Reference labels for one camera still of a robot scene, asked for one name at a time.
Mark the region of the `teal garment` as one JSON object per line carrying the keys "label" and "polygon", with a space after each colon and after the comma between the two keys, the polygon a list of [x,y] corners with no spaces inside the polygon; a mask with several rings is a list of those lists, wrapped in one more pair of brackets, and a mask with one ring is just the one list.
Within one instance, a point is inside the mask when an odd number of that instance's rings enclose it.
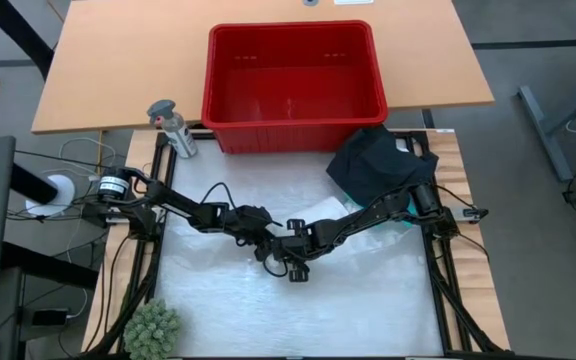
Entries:
{"label": "teal garment", "polygon": [[343,229],[363,231],[387,221],[403,221],[417,215],[411,205],[411,187],[394,188],[378,195],[363,209],[342,218]]}

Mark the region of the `red plastic bin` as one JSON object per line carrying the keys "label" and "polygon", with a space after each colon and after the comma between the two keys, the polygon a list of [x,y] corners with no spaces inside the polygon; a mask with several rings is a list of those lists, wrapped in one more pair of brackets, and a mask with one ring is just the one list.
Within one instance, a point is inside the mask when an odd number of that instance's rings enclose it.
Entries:
{"label": "red plastic bin", "polygon": [[225,153],[334,151],[387,114],[364,21],[220,24],[209,33],[201,121]]}

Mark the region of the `black garment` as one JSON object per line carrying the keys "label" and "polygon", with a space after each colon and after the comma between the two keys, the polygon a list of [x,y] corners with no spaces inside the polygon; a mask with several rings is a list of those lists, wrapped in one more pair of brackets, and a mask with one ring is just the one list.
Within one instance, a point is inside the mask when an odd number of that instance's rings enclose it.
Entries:
{"label": "black garment", "polygon": [[385,127],[357,130],[339,148],[326,172],[356,204],[366,207],[386,191],[429,181],[439,157],[421,157],[397,148]]}

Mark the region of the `black phone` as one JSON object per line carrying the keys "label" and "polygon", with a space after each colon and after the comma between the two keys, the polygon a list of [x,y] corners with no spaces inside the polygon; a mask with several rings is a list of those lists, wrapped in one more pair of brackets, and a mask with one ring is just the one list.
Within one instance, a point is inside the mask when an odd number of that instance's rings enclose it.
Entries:
{"label": "black phone", "polygon": [[31,325],[34,327],[64,326],[68,320],[67,309],[43,309],[32,314]]}

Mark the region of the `grey desk leg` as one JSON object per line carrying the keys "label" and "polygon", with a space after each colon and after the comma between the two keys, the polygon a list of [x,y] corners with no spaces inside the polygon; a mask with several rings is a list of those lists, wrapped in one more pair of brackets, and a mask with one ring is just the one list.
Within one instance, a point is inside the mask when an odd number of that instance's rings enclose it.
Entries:
{"label": "grey desk leg", "polygon": [[544,114],[529,86],[521,86],[517,96],[532,121],[558,179],[562,182],[571,180],[572,170],[556,138],[556,133],[576,118],[576,92],[569,95],[552,114]]}

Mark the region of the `clear spray bottle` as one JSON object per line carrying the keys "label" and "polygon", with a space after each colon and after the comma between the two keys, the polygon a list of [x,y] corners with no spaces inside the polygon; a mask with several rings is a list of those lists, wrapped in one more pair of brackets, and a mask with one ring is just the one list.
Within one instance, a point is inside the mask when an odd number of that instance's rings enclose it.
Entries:
{"label": "clear spray bottle", "polygon": [[183,117],[175,111],[176,103],[169,99],[158,100],[147,110],[150,123],[164,131],[177,155],[191,158],[198,148]]}

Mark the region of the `black desk leg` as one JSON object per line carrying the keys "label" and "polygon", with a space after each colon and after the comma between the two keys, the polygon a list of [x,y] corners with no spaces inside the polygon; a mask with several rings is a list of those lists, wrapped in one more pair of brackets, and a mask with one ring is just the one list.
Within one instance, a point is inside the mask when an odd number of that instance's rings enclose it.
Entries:
{"label": "black desk leg", "polygon": [[23,50],[46,80],[54,58],[54,50],[47,45],[9,0],[0,0],[0,29]]}

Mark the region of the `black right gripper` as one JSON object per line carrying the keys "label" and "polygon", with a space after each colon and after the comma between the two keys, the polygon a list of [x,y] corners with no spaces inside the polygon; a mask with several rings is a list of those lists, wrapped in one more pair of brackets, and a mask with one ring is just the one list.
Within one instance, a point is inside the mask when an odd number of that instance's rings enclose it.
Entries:
{"label": "black right gripper", "polygon": [[271,239],[271,255],[277,261],[293,263],[288,271],[291,283],[308,282],[310,269],[304,262],[313,261],[331,251],[331,225],[306,225],[303,219],[288,219],[286,228],[293,235],[274,236]]}

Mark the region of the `small green plant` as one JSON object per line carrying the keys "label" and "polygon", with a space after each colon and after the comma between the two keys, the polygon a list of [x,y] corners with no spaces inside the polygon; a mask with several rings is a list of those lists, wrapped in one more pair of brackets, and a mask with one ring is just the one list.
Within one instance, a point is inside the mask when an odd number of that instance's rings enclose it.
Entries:
{"label": "small green plant", "polygon": [[163,299],[139,307],[124,329],[124,347],[131,360],[166,360],[181,329],[178,313]]}

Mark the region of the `small white cloth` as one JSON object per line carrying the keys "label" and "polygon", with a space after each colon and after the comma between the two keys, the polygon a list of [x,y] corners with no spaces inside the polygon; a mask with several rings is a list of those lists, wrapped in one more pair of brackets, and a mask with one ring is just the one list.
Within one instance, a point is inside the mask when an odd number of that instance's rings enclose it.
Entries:
{"label": "small white cloth", "polygon": [[293,230],[287,229],[287,221],[290,219],[304,220],[305,224],[332,219],[337,220],[349,214],[346,207],[336,198],[328,197],[315,205],[303,208],[297,212],[286,215],[277,220],[281,226],[271,224],[266,227],[275,236],[290,236],[294,234]]}

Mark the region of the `light wooden desk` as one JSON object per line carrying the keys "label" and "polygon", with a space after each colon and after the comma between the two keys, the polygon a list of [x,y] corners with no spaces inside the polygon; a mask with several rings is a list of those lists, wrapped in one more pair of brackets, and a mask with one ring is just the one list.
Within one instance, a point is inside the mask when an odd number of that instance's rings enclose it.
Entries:
{"label": "light wooden desk", "polygon": [[373,32],[389,106],[490,104],[494,98],[452,0],[76,0],[32,124],[36,134],[143,128],[175,101],[199,118],[210,30],[226,23],[362,20]]}

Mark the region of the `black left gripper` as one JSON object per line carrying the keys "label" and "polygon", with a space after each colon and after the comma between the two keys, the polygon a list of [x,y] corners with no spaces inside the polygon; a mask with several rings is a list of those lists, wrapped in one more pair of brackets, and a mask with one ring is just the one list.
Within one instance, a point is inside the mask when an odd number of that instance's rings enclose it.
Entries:
{"label": "black left gripper", "polygon": [[283,227],[264,207],[243,205],[225,214],[226,234],[235,238],[237,246],[255,245],[257,261],[265,261],[273,253],[273,234],[266,229],[269,224]]}

